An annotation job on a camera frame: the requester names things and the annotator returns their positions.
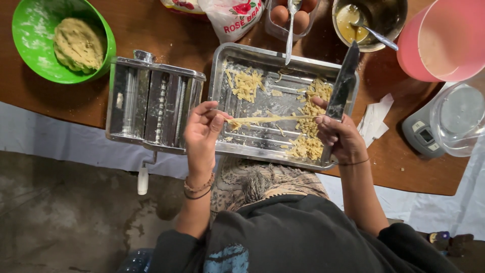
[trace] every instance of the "brown egg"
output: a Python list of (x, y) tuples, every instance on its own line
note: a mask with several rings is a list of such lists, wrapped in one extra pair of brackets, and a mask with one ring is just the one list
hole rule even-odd
[(288, 21), (288, 10), (285, 6), (276, 6), (270, 13), (271, 22), (280, 27)]
[(293, 33), (301, 34), (303, 33), (310, 23), (310, 16), (304, 11), (298, 11), (295, 13), (295, 19), (293, 22)]
[(287, 0), (276, 0), (276, 2), (278, 3), (278, 5), (282, 5), (282, 6), (285, 6), (285, 7), (288, 6)]
[(302, 7), (300, 10), (310, 13), (317, 6), (317, 0), (302, 0)]

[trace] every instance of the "water bottle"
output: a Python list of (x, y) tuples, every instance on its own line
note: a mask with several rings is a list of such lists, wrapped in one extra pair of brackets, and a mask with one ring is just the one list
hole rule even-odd
[(153, 248), (140, 248), (131, 252), (121, 263), (116, 273), (132, 272), (145, 273), (148, 271)]

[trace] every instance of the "green bowl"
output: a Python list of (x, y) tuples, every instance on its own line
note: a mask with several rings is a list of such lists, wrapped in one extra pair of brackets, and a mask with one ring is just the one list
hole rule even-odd
[[(54, 28), (67, 17), (83, 19), (106, 33), (108, 46), (103, 66), (92, 74), (71, 71), (57, 61), (52, 42)], [(86, 0), (22, 0), (14, 12), (12, 34), (24, 62), (35, 73), (60, 84), (77, 84), (101, 77), (110, 70), (111, 57), (116, 55), (111, 28)]]

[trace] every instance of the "pink container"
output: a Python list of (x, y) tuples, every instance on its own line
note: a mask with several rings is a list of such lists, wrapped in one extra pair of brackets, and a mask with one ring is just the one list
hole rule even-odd
[(397, 59), (424, 82), (460, 82), (485, 68), (485, 0), (436, 0), (403, 28)]

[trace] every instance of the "knife blade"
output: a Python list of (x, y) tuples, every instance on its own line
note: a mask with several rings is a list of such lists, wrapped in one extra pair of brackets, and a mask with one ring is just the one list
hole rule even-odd
[[(343, 111), (347, 104), (347, 98), (352, 89), (356, 85), (356, 78), (354, 76), (357, 65), (359, 63), (360, 50), (357, 42), (353, 41), (342, 63), (342, 67), (337, 75), (332, 95), (328, 102), (325, 115), (339, 122), (342, 122)], [(322, 167), (330, 162), (330, 155), (332, 153), (332, 146), (324, 145), (322, 156), (320, 157), (320, 164)]]

